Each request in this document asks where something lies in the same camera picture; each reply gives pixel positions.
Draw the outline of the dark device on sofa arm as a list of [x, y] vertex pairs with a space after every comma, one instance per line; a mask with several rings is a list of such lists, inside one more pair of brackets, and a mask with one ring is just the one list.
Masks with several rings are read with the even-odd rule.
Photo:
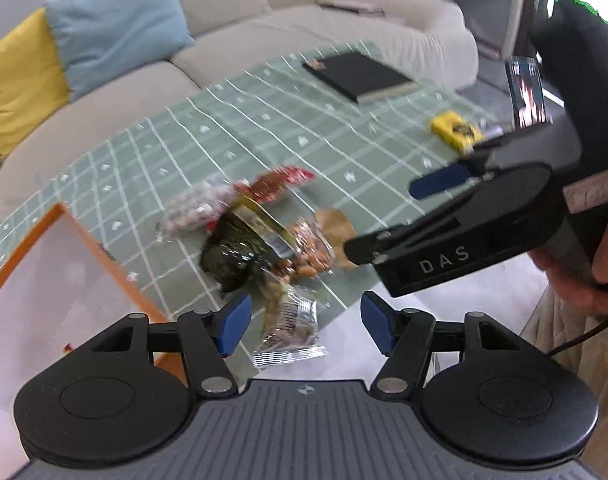
[[351, 0], [320, 2], [318, 3], [318, 6], [327, 10], [335, 10], [357, 15], [385, 16], [385, 12], [381, 6], [375, 6], [371, 3], [357, 2]]

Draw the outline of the person's right hand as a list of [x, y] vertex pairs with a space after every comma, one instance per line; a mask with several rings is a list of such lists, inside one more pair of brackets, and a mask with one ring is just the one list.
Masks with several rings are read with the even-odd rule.
[[534, 264], [546, 274], [548, 284], [564, 301], [584, 316], [608, 316], [608, 292], [597, 285], [608, 283], [608, 225], [592, 262], [592, 278], [584, 280], [572, 273], [547, 252], [538, 248], [528, 253]]

